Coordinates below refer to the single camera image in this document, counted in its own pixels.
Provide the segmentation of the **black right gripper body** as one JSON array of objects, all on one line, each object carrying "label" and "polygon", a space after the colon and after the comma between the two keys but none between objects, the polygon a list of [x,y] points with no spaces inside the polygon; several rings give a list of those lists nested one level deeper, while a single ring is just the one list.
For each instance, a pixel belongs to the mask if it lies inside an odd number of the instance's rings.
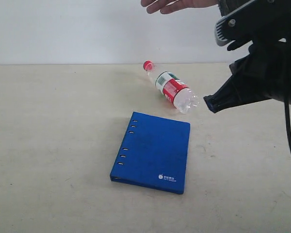
[{"label": "black right gripper body", "polygon": [[249,54],[229,65],[242,102],[284,101],[282,68],[286,42],[252,44]]}]

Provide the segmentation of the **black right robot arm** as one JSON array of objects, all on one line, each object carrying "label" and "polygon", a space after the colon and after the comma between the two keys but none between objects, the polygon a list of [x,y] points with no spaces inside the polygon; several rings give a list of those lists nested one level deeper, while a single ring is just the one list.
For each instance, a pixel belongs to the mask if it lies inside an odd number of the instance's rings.
[{"label": "black right robot arm", "polygon": [[248,51],[230,64],[230,78],[203,98],[211,112],[270,99],[291,104],[291,12],[256,31]]}]

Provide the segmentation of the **person's bare hand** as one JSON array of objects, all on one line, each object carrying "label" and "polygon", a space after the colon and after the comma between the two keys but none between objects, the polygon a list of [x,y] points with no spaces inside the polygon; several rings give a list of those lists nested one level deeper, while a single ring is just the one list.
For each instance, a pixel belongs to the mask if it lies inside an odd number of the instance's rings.
[{"label": "person's bare hand", "polygon": [[189,8],[208,8],[218,5],[218,0],[141,0],[140,4],[146,8],[148,14],[160,12],[171,14]]}]

